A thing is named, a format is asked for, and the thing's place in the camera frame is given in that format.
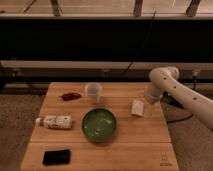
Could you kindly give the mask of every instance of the logo on table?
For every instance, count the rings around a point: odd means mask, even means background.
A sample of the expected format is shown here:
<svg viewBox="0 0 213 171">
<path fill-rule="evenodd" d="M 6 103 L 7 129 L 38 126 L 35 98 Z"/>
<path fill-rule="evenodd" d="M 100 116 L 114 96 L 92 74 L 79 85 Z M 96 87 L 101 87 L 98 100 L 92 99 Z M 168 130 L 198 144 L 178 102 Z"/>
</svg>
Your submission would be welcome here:
<svg viewBox="0 0 213 171">
<path fill-rule="evenodd" d="M 172 164 L 168 162 L 167 155 L 164 154 L 164 155 L 161 156 L 160 166 L 169 166 L 169 167 L 172 167 Z"/>
</svg>

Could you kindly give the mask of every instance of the floor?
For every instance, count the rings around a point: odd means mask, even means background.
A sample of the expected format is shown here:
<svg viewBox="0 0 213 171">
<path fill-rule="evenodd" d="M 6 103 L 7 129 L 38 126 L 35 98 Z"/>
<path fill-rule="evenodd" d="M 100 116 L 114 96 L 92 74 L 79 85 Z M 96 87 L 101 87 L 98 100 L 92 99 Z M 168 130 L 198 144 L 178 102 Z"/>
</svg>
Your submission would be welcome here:
<svg viewBox="0 0 213 171">
<path fill-rule="evenodd" d="M 44 96 L 0 95 L 0 170 L 19 171 L 35 118 Z M 161 105 L 167 121 L 190 114 L 164 98 Z M 170 123 L 168 129 L 180 171 L 212 171 L 213 134 L 195 117 Z"/>
<path fill-rule="evenodd" d="M 23 13 L 33 0 L 1 0 L 0 10 Z M 144 0 L 143 13 L 185 13 L 191 0 Z M 64 14 L 133 13 L 135 0 L 59 0 Z M 26 13 L 52 13 L 50 0 L 37 0 Z M 213 13 L 213 1 L 201 0 L 198 13 Z"/>
</svg>

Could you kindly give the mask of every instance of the wooden table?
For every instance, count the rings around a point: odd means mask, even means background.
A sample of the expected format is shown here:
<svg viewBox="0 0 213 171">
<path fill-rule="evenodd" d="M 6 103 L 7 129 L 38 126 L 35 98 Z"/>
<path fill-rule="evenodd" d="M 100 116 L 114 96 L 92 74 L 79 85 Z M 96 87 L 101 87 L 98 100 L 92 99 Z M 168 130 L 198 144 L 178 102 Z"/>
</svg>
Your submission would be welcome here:
<svg viewBox="0 0 213 171">
<path fill-rule="evenodd" d="M 26 150 L 22 171 L 177 171 L 171 139 L 160 103 L 148 104 L 143 97 L 144 83 L 101 83 L 98 105 L 91 104 L 84 92 L 86 83 L 51 83 L 40 116 L 71 115 L 72 130 L 52 130 L 35 126 Z M 82 98 L 63 101 L 63 93 L 78 92 Z M 143 117 L 130 114 L 133 99 L 145 104 Z M 106 143 L 91 143 L 81 130 L 89 110 L 104 107 L 117 118 L 114 137 Z M 46 150 L 69 148 L 70 164 L 42 165 Z"/>
</svg>

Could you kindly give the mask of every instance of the white block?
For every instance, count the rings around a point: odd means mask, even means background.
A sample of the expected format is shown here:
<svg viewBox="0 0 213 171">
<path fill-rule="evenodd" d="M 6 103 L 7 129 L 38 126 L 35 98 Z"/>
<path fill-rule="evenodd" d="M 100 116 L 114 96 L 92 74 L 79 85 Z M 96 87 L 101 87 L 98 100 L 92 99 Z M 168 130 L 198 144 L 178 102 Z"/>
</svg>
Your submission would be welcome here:
<svg viewBox="0 0 213 171">
<path fill-rule="evenodd" d="M 143 116 L 143 102 L 140 100 L 133 100 L 132 102 L 132 115 Z"/>
</svg>

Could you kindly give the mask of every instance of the black wall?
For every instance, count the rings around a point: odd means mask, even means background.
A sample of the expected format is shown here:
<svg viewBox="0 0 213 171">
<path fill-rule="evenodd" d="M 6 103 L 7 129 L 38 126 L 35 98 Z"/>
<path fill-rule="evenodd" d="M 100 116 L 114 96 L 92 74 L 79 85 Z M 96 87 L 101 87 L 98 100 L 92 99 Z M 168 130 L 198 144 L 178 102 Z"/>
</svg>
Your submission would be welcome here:
<svg viewBox="0 0 213 171">
<path fill-rule="evenodd" d="M 213 62 L 213 21 L 1 19 L 0 59 Z"/>
</svg>

